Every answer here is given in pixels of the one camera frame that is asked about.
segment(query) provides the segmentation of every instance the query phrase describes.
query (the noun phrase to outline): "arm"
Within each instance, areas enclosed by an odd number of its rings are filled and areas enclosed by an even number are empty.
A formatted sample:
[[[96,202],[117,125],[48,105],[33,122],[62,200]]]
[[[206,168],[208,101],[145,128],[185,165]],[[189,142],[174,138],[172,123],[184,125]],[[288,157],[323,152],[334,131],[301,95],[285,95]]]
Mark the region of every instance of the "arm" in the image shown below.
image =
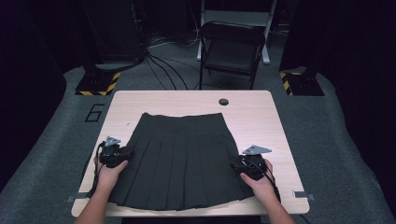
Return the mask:
[[[123,161],[115,168],[107,168],[99,162],[99,167],[102,167],[99,172],[99,181],[95,193],[90,198],[90,201],[82,210],[81,214],[75,221],[75,224],[102,224],[105,223],[105,214],[108,197],[111,190],[116,186],[119,174],[127,166],[128,161]]]
[[[265,160],[265,163],[267,164],[268,169],[272,171],[273,166],[271,162]],[[272,177],[272,179],[274,180],[274,177],[271,175],[270,171],[267,171],[267,175]],[[274,189],[267,177],[263,177],[260,180],[256,181],[248,177],[246,174],[242,173],[241,178],[253,189],[254,194],[267,211],[271,223],[295,223],[289,213],[277,199],[274,193]]]

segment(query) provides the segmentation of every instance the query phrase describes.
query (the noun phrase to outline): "table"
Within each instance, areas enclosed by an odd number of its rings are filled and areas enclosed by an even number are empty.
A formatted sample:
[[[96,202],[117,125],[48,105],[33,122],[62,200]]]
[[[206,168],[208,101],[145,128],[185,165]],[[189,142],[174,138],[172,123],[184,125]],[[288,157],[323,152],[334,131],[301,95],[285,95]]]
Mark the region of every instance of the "table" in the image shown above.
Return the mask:
[[[222,10],[206,10],[205,0],[201,1],[201,26],[209,21],[223,21],[251,26],[265,27],[264,36],[268,40],[268,34],[271,29],[272,20],[276,8],[277,0],[272,0],[271,9],[268,12],[246,12],[246,11],[222,11]],[[197,60],[201,60],[201,44],[198,48]],[[262,49],[262,62],[270,63],[268,49],[266,44]]]
[[[219,99],[227,99],[220,105]],[[103,128],[95,146],[112,136],[125,146],[141,115],[182,117],[221,112],[241,152],[252,145],[267,147],[272,152],[263,154],[274,165],[274,176],[282,204],[290,214],[304,214],[309,210],[306,198],[295,198],[294,190],[304,191],[290,147],[269,91],[117,91],[108,109]],[[92,187],[94,164],[89,163],[78,192]],[[72,215],[77,217],[89,199],[76,199]],[[117,206],[109,203],[109,217],[203,217],[264,215],[266,211],[255,198],[220,204],[208,208],[183,211],[149,211]]]

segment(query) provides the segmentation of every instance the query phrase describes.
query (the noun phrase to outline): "gray carpet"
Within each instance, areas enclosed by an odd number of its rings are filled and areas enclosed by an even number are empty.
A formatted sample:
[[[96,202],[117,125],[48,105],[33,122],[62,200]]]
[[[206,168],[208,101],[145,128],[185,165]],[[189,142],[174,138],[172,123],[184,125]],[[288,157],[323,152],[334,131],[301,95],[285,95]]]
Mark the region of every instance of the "gray carpet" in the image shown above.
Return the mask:
[[[307,192],[314,193],[310,211],[304,216],[311,223],[395,223],[372,171],[362,161],[351,141],[332,84],[318,75],[324,97],[288,96],[280,79],[279,67],[287,36],[276,34],[269,49],[270,65],[259,67],[255,90],[273,94],[279,116],[298,171]],[[149,49],[152,55],[177,60],[169,62],[183,77],[189,89],[199,80],[196,69],[198,45],[186,48],[166,44]],[[120,64],[107,64],[117,67]],[[172,84],[163,70],[151,64],[166,89]],[[166,67],[178,90],[184,85]],[[86,160],[95,148],[97,136],[106,117],[113,94],[109,96],[76,96],[75,87],[81,80],[82,68],[64,74],[67,90],[47,129],[41,134],[29,156],[8,182],[0,195],[1,223],[72,223],[71,203],[67,196],[78,191]],[[213,73],[205,83],[223,83]],[[243,77],[228,78],[224,88],[248,89]],[[216,90],[204,86],[206,90]],[[163,90],[147,62],[124,71],[115,91]],[[85,122],[94,104],[102,114],[98,122]],[[293,216],[297,223],[305,223]],[[107,223],[120,223],[120,218],[108,218]]]

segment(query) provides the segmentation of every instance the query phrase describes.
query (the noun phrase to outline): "wooden table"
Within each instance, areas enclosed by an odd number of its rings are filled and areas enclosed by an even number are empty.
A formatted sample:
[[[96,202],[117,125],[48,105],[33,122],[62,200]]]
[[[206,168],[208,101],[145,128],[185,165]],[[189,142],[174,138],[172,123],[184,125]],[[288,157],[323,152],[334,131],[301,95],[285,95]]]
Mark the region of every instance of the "wooden table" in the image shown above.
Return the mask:
[[[219,104],[219,99],[223,98],[229,101],[228,105]],[[125,146],[144,112],[150,115],[170,117],[222,113],[240,154],[252,145],[272,149],[272,152],[265,153],[263,156],[274,165],[276,185],[286,210],[290,214],[308,212],[307,199],[295,198],[292,194],[294,190],[304,191],[304,188],[269,91],[117,91],[97,143],[92,146],[92,158],[96,147],[108,136],[120,139],[120,146]],[[78,192],[88,192],[91,189],[93,170],[93,162],[90,162]],[[75,200],[72,208],[73,216],[77,217],[81,213],[88,200]],[[109,217],[200,217],[264,214],[266,211],[255,197],[208,208],[183,211],[139,210],[109,203],[106,211],[106,215]]]

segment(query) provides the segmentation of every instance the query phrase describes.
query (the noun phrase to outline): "yellow and black hazard tape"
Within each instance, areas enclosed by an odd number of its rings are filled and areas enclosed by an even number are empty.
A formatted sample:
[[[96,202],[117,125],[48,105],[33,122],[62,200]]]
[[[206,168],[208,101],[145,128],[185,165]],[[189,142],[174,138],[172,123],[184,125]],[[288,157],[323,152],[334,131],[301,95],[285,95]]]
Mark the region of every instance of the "yellow and black hazard tape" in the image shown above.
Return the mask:
[[[282,78],[283,87],[285,88],[286,94],[293,95],[293,92],[291,91],[288,79],[286,78],[286,74],[300,75],[301,73],[285,73],[285,72],[280,73],[280,77]]]
[[[76,95],[109,95],[113,92],[114,88],[116,88],[117,81],[119,80],[120,73],[114,75],[111,80],[110,85],[108,86],[106,91],[76,91]]]

